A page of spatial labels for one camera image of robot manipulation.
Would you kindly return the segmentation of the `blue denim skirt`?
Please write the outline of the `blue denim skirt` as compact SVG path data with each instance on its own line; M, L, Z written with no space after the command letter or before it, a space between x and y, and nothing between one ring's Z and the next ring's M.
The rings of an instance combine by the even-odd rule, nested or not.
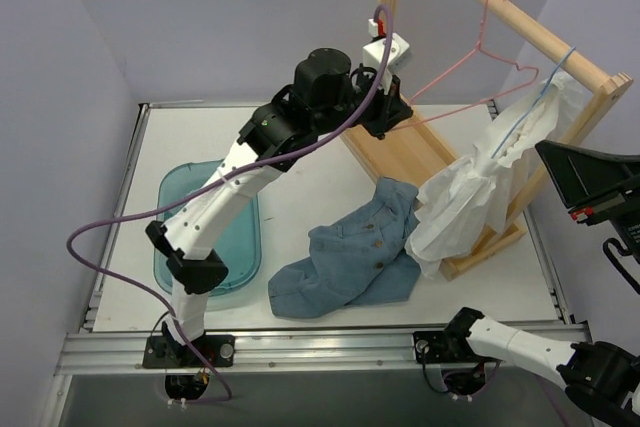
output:
M268 282L274 316L317 319L344 307L409 299L420 267L405 251L415 230L418 189L383 177L370 201L328 226L309 232L308 256Z

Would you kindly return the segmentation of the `pink wire hanger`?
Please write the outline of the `pink wire hanger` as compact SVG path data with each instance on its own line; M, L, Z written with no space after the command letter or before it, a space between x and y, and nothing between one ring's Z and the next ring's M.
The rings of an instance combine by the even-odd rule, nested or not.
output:
M447 117L449 115L455 115L459 112L464 112L465 110L469 110L477 105L486 103L490 100L506 97L514 92L517 92L524 88L528 88L529 86L533 85L535 81L538 79L540 70L537 67L519 63L515 59L500 55L496 52L491 51L486 47L485 38L486 38L487 28L489 24L490 1L491 0L484 0L483 7L482 7L482 14L481 14L479 26L478 26L478 33L477 33L477 37L473 47L467 53L465 53L459 60L457 60L454 64L448 67L444 72L439 74L433 80L429 81L426 85L421 87L416 93L414 93L411 97L409 97L408 98L409 106L416 107L418 105L418 101L421 100L427 92L429 92L430 90L432 90L433 88L435 88L436 86L444 82L445 80L448 80L451 77L455 77L460 70L462 70L463 68L466 68L469 64L473 64L476 61L476 59L480 57L489 59L491 62L494 62L496 64L512 67L519 73L530 74L531 77L525 80L524 82L517 84L515 87L499 91L496 94L490 95L489 97L479 98L477 101L464 105L463 107L455 110L450 114L442 114L442 115L436 115L432 117L426 117L426 118L423 118L421 121L419 121L419 123L424 124L433 120L438 120L440 118Z

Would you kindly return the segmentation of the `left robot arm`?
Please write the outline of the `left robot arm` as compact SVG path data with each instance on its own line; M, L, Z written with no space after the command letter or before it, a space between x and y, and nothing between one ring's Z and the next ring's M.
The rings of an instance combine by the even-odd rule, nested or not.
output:
M224 230L269 183L294 164L291 154L338 129L354 112L355 124L384 138L412 115L401 98L395 71L409 50L394 42L385 67L384 43L363 49L363 61L333 48L319 48L300 62L292 83L258 107L238 139L198 196L168 220L154 220L145 232L166 259L173 277L172 313L163 334L165 352L179 366L194 364L202 352L204 315L209 294L228 275L214 244Z

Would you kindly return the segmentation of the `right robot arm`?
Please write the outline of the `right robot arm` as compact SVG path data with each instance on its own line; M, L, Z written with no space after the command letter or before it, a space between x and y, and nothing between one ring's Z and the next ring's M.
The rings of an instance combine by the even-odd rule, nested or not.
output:
M570 217L588 226L610 223L615 236L602 249L633 290L638 280L621 264L639 257L639 158L571 147L535 146ZM639 359L604 341L563 342L509 327L482 312L461 309L444 329L455 359L471 355L506 361L560 387L583 412L610 425L639 423Z

